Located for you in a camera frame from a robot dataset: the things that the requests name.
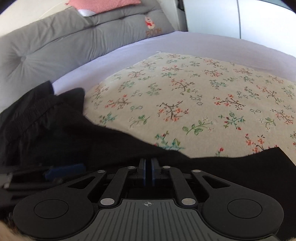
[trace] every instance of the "fur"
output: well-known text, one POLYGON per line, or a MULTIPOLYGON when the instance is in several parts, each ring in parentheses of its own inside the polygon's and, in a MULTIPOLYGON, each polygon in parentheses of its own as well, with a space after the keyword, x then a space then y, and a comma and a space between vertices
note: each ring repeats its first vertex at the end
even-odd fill
POLYGON ((31 241, 31 239, 20 235, 16 231, 8 228, 5 223, 0 222, 0 241, 31 241))

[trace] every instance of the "black fabric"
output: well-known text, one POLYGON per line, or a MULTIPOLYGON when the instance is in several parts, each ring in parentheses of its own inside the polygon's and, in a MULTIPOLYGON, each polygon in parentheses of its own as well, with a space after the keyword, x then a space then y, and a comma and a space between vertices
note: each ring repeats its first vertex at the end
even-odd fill
POLYGON ((140 158, 158 158, 160 165, 189 173, 201 169, 239 185, 265 193, 280 202, 284 221, 281 240, 296 236, 296 166, 272 148, 241 158, 195 158, 167 151, 128 134, 100 127, 82 115, 84 91, 74 89, 60 96, 46 85, 4 111, 0 119, 0 160, 7 165, 63 166, 84 163, 88 170, 138 165, 140 158))
POLYGON ((50 94, 53 94, 54 90, 50 81, 38 85, 34 89, 24 94, 19 100, 14 102, 11 106, 1 112, 0 114, 0 133, 3 128, 20 114, 22 114, 26 108, 30 107, 36 101, 44 98, 50 94))

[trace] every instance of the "pink pillow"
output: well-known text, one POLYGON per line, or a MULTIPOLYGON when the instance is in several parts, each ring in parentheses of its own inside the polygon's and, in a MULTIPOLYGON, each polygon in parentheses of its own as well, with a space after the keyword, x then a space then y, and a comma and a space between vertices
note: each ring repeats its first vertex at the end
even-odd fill
POLYGON ((89 17, 115 8, 139 3, 141 3, 141 0, 69 0, 67 5, 76 8, 82 16, 89 17))

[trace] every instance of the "beige blanket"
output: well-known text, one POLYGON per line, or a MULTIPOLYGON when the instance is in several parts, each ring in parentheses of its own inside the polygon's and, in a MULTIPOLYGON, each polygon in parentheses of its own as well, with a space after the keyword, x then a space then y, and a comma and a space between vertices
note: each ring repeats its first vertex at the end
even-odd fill
POLYGON ((296 164, 296 85, 233 63, 159 53, 92 88, 96 124, 189 157, 279 146, 296 164))

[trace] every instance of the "gray cushion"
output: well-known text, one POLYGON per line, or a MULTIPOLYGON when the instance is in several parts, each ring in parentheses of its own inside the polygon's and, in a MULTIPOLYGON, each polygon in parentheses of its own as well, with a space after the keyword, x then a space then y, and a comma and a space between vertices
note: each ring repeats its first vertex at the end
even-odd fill
POLYGON ((142 0, 86 18, 69 8, 2 36, 0 112, 47 80, 54 82, 121 46, 173 31, 159 3, 142 0))

